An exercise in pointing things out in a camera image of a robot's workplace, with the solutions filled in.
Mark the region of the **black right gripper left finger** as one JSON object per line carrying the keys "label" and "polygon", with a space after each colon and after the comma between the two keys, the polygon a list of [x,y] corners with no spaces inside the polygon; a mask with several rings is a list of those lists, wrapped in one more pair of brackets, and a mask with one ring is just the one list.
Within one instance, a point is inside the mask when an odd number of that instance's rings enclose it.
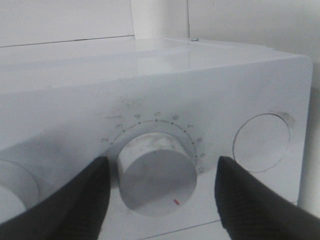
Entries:
{"label": "black right gripper left finger", "polygon": [[70,182],[0,225],[2,240],[96,240],[110,202],[109,161],[97,157]]}

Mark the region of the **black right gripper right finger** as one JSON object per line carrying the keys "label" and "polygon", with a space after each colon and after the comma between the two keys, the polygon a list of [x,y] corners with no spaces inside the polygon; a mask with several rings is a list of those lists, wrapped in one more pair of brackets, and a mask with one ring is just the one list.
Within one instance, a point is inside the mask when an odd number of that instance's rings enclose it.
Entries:
{"label": "black right gripper right finger", "polygon": [[320,219],[287,201],[235,160],[220,156],[214,197],[232,240],[318,240]]}

